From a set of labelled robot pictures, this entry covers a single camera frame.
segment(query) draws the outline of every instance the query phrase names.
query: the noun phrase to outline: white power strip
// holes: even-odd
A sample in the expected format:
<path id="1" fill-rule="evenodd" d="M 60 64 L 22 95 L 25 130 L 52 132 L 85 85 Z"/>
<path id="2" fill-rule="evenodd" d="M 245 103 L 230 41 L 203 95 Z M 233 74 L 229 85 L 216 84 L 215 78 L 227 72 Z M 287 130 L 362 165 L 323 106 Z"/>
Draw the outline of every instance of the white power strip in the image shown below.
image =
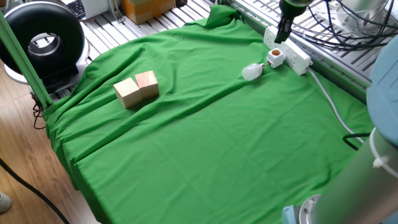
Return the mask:
<path id="1" fill-rule="evenodd" d="M 287 39 L 281 44 L 276 44 L 274 41 L 277 33 L 278 29 L 276 27 L 269 26 L 264 34 L 264 44 L 266 44 L 271 50 L 274 48 L 280 49 L 284 54 L 286 54 L 287 64 L 289 67 L 298 75 L 303 75 L 307 72 L 307 68 L 311 64 L 311 57 L 290 39 Z"/>

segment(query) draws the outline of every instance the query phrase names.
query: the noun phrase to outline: wooden floor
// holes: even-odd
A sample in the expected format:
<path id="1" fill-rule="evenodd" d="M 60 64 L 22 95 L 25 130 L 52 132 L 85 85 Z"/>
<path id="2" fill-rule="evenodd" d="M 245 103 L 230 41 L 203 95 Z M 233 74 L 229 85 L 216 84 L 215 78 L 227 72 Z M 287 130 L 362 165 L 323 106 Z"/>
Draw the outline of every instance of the wooden floor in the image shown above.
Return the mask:
<path id="1" fill-rule="evenodd" d="M 98 223 L 82 194 L 72 187 L 45 129 L 33 128 L 33 106 L 28 86 L 7 77 L 0 61 L 0 157 L 46 195 L 70 223 Z M 41 118 L 38 126 L 44 124 Z M 1 167 L 0 191 L 8 194 L 13 202 L 8 212 L 0 214 L 0 224 L 62 223 L 51 208 Z"/>

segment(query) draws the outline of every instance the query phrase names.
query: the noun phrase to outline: green metal pole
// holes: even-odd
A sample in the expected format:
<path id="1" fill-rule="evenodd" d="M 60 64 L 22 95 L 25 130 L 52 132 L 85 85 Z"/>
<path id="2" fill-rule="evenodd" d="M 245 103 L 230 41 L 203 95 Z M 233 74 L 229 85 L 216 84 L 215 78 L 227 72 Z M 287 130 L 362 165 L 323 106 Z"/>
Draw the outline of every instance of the green metal pole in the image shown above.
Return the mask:
<path id="1" fill-rule="evenodd" d="M 37 76 L 32 64 L 27 58 L 24 50 L 19 44 L 17 37 L 12 32 L 2 12 L 0 12 L 0 40 L 6 46 L 11 56 L 17 63 L 19 70 L 25 76 L 27 82 L 32 87 L 37 99 L 41 102 L 42 106 L 46 109 L 53 102 L 49 93 L 44 88 L 43 83 Z"/>

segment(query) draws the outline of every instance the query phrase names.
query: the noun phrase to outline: green tablecloth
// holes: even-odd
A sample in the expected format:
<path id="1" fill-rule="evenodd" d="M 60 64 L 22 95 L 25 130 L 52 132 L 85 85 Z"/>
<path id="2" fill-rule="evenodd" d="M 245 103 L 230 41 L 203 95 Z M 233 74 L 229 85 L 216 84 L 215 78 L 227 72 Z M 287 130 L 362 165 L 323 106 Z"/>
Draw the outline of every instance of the green tablecloth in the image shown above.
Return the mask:
<path id="1" fill-rule="evenodd" d="M 98 57 L 44 112 L 52 147 L 102 223 L 280 223 L 355 155 L 309 75 L 283 65 L 252 82 L 261 35 L 228 6 L 209 19 Z M 113 84 L 153 70 L 160 96 L 125 110 Z M 370 131 L 366 107 L 321 76 L 341 117 Z"/>

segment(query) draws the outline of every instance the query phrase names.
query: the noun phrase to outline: white plug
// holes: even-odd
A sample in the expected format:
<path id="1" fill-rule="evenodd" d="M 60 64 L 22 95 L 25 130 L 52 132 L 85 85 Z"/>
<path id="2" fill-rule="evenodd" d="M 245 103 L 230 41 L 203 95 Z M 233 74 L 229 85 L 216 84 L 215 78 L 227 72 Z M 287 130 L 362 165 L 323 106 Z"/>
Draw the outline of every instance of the white plug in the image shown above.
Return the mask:
<path id="1" fill-rule="evenodd" d="M 280 49 L 284 54 L 286 54 L 286 61 L 289 67 L 292 68 L 298 75 L 303 75 L 305 72 L 307 72 L 307 68 L 311 64 L 311 57 L 290 39 L 287 39 L 281 44 L 276 44 L 274 41 L 277 32 L 278 29 L 276 27 L 269 26 L 264 34 L 264 44 L 270 49 Z"/>
<path id="2" fill-rule="evenodd" d="M 286 55 L 278 48 L 275 48 L 268 52 L 267 62 L 271 66 L 271 68 L 276 68 L 279 65 L 282 65 L 285 59 Z"/>

